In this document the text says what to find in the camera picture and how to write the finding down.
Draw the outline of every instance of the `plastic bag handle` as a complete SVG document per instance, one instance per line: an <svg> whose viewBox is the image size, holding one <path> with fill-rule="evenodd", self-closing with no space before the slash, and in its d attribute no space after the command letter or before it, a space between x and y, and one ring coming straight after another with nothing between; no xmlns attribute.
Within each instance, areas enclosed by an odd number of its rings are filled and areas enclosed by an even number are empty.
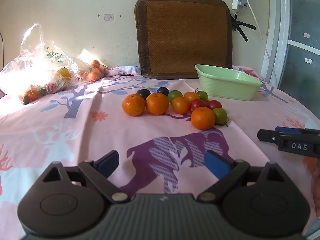
<svg viewBox="0 0 320 240"><path fill-rule="evenodd" d="M44 48L44 40L43 40L43 32L42 32L42 26L40 23L35 23L33 24L24 34L22 42L21 42L21 46L20 46L20 55L23 56L27 53L30 53L28 48L24 48L24 45L26 44L26 39L28 38L28 36L30 35L31 31L33 30L34 27L39 26L39 32L40 32L40 43L36 46L35 50L38 50L39 48Z"/></svg>

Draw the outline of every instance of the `frosted glass panel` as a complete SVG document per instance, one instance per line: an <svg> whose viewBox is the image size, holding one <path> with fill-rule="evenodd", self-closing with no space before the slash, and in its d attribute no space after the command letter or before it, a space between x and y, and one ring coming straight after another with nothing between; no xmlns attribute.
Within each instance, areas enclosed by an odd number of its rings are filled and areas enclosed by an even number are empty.
<svg viewBox="0 0 320 240"><path fill-rule="evenodd" d="M320 0L291 0L289 39L320 49Z"/></svg>
<svg viewBox="0 0 320 240"><path fill-rule="evenodd" d="M312 59L312 63L306 63L305 58ZM320 118L320 56L288 45L280 90Z"/></svg>

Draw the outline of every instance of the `light green plastic basin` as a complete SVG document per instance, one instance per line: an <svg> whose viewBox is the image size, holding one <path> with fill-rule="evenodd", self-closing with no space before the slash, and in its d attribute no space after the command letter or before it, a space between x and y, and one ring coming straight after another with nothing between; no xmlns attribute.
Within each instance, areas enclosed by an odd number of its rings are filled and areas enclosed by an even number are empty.
<svg viewBox="0 0 320 240"><path fill-rule="evenodd" d="M202 89L213 97L250 101L262 83L234 69L195 65Z"/></svg>

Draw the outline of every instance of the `wall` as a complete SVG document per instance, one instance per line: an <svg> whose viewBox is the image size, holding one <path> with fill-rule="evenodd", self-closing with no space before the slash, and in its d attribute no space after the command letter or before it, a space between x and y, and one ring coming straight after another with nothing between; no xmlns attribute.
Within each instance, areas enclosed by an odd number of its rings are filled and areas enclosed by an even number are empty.
<svg viewBox="0 0 320 240"><path fill-rule="evenodd" d="M137 0L0 0L0 31L4 38L5 65L19 55L24 32L35 22L43 25L46 40L70 55L82 49L106 65L139 65L134 5ZM231 7L232 0L223 0ZM268 30L269 1L250 0L263 36ZM114 14L114 21L105 21ZM238 20L254 23L249 9ZM249 41L234 33L233 64L260 72L264 49L258 31L243 27Z"/></svg>

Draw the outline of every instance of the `black cable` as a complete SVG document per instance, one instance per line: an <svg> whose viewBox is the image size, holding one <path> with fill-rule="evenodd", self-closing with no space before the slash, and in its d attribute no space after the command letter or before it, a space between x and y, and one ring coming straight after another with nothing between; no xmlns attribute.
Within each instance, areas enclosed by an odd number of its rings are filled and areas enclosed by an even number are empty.
<svg viewBox="0 0 320 240"><path fill-rule="evenodd" d="M4 44L3 44L3 38L2 38L1 32L0 32L0 36L1 36L1 40L2 40L2 66L4 68Z"/></svg>

